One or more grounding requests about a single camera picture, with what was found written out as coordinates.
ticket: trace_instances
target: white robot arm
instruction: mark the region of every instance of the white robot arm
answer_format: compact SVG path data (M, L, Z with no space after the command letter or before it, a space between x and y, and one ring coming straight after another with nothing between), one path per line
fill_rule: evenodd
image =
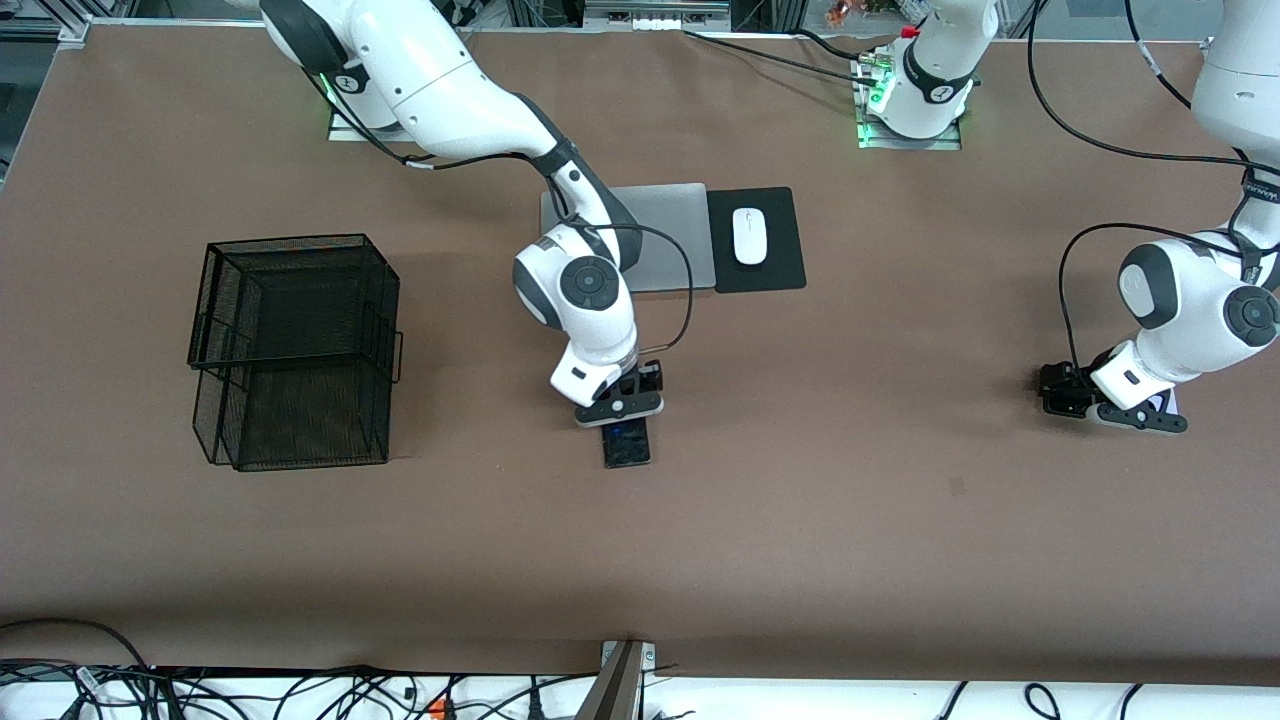
M996 0L931 0L933 14L916 37L877 50L891 58L892 79L868 110L904 137L942 135L961 114L973 72L1000 27Z
M1270 168L1280 167L1277 37L1280 3L1224 0L1222 27L1192 101L1210 135ZM1121 264L1120 296L1140 329L1085 369L1102 396L1089 419L1160 432L1149 419L1156 416L1180 432L1185 421L1167 415L1176 413L1175 386L1275 341L1280 263L1271 251L1280 243L1280 177L1251 170L1233 220L1190 237L1201 242L1143 243ZM1053 413L1048 400L1046 410Z
M429 0L262 0L261 9L276 46L308 73L362 67L428 152L457 160L516 154L557 188L566 220L521 251L512 270L529 311L568 334L552 374L556 389L590 406L636 364L622 278L640 256L635 218L536 105L484 74Z

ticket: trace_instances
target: smartphone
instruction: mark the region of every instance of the smartphone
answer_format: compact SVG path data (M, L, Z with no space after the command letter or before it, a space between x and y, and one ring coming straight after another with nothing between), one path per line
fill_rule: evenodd
M604 425L600 428L600 438L604 442L605 468L649 464L649 424L644 418Z

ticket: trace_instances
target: brown tablecloth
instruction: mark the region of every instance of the brown tablecloth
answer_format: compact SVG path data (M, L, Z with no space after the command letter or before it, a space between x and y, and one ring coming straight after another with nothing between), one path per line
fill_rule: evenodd
M612 184L790 186L809 287L700 297L663 357L654 462L605 471L547 383L562 336L509 283L535 173L325 142L261 29L97 27L59 54L0 195L0 615L110 621L161 664L552 673L637 634L698 674L1280 678L1280 354L1185 386L1176 439L1047 418L1029 384L1066 356L1066 240L1215 225L1236 170L1071 140L1020 44L983 61L964 150L924 154L859 150L840 81L676 33L474 46ZM1194 47L1161 51L1189 91ZM1089 132L1225 150L1133 47L1042 63ZM403 279L394 460L206 465L184 365L201 249L334 232ZM1143 240L1073 258L1082 355L1135 329L1115 273ZM641 299L644 341L682 309ZM123 660L0 638L20 653Z

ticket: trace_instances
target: mouse pad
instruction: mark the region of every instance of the mouse pad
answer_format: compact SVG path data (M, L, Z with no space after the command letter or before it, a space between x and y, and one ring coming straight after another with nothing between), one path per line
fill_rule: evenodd
M764 214L769 250L759 265L744 265L733 256L733 210L739 208L754 208ZM808 283L790 187L709 191L707 209L716 259L716 292L794 290Z

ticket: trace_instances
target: wire mesh basket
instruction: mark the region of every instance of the wire mesh basket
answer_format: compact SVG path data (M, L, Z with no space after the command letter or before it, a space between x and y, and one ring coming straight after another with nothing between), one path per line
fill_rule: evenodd
M242 471L385 462L398 300L362 234L211 243L187 356L205 457Z

